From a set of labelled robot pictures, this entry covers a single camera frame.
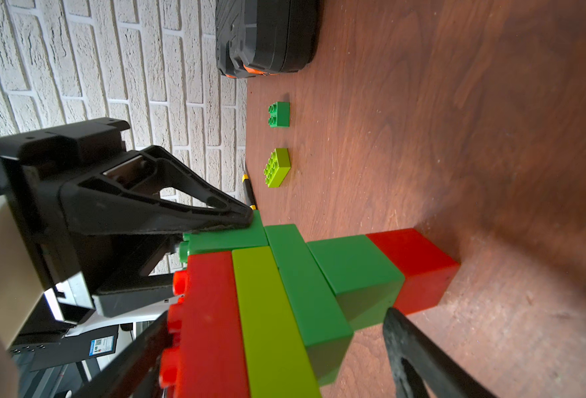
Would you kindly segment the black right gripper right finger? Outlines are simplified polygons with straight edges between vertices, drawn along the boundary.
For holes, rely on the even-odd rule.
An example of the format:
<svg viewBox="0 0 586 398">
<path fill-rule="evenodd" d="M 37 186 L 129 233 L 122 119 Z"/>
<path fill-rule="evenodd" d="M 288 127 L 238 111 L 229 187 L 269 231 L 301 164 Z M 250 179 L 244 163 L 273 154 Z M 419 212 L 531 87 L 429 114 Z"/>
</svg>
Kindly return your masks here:
<svg viewBox="0 0 586 398">
<path fill-rule="evenodd" d="M 382 334 L 397 397 L 493 396 L 397 309 L 387 310 Z"/>
</svg>

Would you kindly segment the red lego brick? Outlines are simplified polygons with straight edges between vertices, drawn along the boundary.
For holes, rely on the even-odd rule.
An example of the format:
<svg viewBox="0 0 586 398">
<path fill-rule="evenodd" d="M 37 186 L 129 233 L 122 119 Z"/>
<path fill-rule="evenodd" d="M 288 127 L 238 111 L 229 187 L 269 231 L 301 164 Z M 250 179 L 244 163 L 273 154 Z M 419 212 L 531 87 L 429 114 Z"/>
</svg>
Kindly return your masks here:
<svg viewBox="0 0 586 398">
<path fill-rule="evenodd" d="M 414 228 L 367 236 L 405 277 L 394 308 L 404 315 L 437 306 L 460 264 Z"/>
<path fill-rule="evenodd" d="M 231 252 L 191 255 L 173 274 L 178 302 L 168 309 L 172 345 L 163 350 L 160 386 L 168 397 L 249 397 Z"/>
</svg>

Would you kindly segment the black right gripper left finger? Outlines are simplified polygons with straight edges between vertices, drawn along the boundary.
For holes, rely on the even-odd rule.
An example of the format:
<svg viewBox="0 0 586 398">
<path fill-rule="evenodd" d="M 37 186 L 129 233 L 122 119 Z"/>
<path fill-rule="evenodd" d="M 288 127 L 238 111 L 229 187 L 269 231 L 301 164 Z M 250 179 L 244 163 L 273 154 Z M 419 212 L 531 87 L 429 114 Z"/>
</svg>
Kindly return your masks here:
<svg viewBox="0 0 586 398">
<path fill-rule="evenodd" d="M 168 314 L 162 313 L 75 397 L 162 397 L 160 357 L 170 347 Z"/>
</svg>

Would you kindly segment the lime green long lego brick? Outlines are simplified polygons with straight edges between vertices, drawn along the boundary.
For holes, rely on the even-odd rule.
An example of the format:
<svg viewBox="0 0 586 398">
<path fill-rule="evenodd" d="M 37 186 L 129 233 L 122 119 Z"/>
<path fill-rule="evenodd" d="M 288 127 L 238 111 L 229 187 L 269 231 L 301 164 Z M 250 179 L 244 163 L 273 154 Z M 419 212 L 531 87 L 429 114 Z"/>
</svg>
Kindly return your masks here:
<svg viewBox="0 0 586 398">
<path fill-rule="evenodd" d="M 251 396 L 320 397 L 271 248 L 231 255 Z"/>
</svg>

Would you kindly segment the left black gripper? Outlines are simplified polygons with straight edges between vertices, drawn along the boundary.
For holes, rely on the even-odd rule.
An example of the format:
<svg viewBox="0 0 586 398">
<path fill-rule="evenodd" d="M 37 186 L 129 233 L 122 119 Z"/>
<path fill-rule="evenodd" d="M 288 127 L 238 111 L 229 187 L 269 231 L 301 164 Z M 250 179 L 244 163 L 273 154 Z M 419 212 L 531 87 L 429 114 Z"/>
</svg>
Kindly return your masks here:
<svg viewBox="0 0 586 398">
<path fill-rule="evenodd" d="M 126 150 L 102 118 L 0 139 L 0 186 L 55 318 L 114 318 L 169 299 L 153 268 L 183 232 L 249 227 L 248 205 L 159 146 Z"/>
</svg>

